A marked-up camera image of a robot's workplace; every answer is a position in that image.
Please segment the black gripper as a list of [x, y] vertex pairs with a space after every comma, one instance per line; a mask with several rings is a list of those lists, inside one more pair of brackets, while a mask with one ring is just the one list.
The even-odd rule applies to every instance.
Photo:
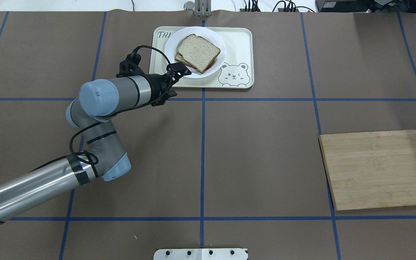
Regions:
[[168, 64], [166, 67], [166, 76], [159, 74], [149, 74], [151, 87], [151, 98], [149, 100], [152, 107], [164, 105], [168, 99], [177, 96], [178, 94], [170, 90], [168, 86], [173, 86], [182, 77], [191, 75], [190, 69], [183, 63]]

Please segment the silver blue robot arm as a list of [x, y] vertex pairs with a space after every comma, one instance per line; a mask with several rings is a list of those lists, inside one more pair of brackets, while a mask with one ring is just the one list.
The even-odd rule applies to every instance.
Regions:
[[125, 111], [163, 105], [176, 96], [172, 85], [191, 72], [181, 62], [166, 69], [162, 75], [145, 74], [126, 61], [117, 78], [84, 83], [66, 109], [66, 118], [79, 129], [76, 136], [83, 135], [87, 149], [74, 152], [73, 136], [69, 154], [0, 185], [0, 225], [97, 178], [112, 181], [128, 173], [131, 163], [111, 119]]

